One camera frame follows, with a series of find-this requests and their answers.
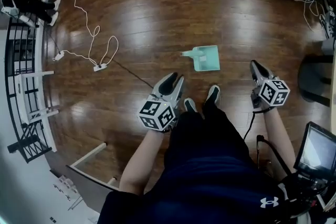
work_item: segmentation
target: navy blue shirt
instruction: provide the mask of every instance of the navy blue shirt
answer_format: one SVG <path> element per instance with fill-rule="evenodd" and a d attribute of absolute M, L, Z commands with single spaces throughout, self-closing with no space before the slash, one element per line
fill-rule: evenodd
<path fill-rule="evenodd" d="M 166 169 L 142 196 L 113 191 L 98 224 L 280 223 L 284 194 L 252 160 L 195 156 Z"/>

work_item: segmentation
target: under armour logo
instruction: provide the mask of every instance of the under armour logo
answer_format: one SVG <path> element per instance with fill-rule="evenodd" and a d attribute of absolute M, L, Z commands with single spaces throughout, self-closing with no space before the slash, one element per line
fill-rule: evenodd
<path fill-rule="evenodd" d="M 264 199 L 261 199 L 260 201 L 261 201 L 261 208 L 266 208 L 266 205 L 273 205 L 273 207 L 276 207 L 276 206 L 278 206 L 279 205 L 279 203 L 278 203 L 278 197 L 274 197 L 274 201 L 267 201 L 267 199 L 266 198 L 264 198 Z"/>

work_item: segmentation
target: white wall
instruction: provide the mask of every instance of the white wall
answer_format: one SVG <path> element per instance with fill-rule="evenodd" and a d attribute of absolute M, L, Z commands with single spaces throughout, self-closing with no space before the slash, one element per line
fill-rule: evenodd
<path fill-rule="evenodd" d="M 50 217 L 61 224 L 86 223 L 97 213 L 84 202 L 67 211 L 73 200 L 68 201 L 54 188 L 56 177 L 44 156 L 27 164 L 19 152 L 10 154 L 7 150 L 17 141 L 4 85 L 5 39 L 6 31 L 0 30 L 0 216 L 11 224 L 52 223 Z"/>

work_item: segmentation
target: white shoe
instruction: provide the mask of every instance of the white shoe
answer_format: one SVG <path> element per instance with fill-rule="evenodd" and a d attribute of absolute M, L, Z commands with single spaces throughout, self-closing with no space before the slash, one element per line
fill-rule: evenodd
<path fill-rule="evenodd" d="M 221 96 L 220 92 L 221 91 L 218 85 L 212 85 L 211 88 L 209 89 L 209 94 L 208 97 L 206 98 L 206 101 L 210 99 L 212 102 L 216 104 L 219 101 L 219 97 Z"/>
<path fill-rule="evenodd" d="M 55 11 L 58 11 L 58 7 L 59 7 L 59 4 L 61 3 L 61 0 L 56 0 L 55 2 L 54 2 L 54 5 L 55 5 L 55 7 L 54 7 L 54 10 Z"/>
<path fill-rule="evenodd" d="M 51 23 L 50 23 L 49 25 L 50 25 L 50 26 L 54 26 L 54 24 L 55 24 L 57 18 L 58 18 L 58 12 L 55 13 L 54 15 L 52 15 L 52 17 L 51 17 Z"/>
<path fill-rule="evenodd" d="M 188 112 L 197 112 L 195 102 L 191 98 L 184 99 L 184 108 Z"/>

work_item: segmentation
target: black pants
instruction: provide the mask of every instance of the black pants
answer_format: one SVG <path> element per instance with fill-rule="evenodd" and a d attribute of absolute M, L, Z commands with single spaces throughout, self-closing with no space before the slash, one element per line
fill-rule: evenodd
<path fill-rule="evenodd" d="M 33 13 L 41 20 L 51 23 L 51 17 L 47 14 L 46 10 L 54 9 L 54 3 L 45 3 L 40 0 L 15 0 L 15 5 L 21 12 Z"/>
<path fill-rule="evenodd" d="M 165 154 L 165 167 L 175 166 L 193 157 L 230 155 L 251 161 L 243 138 L 214 103 L 203 106 L 204 120 L 196 112 L 180 115 L 171 132 Z"/>

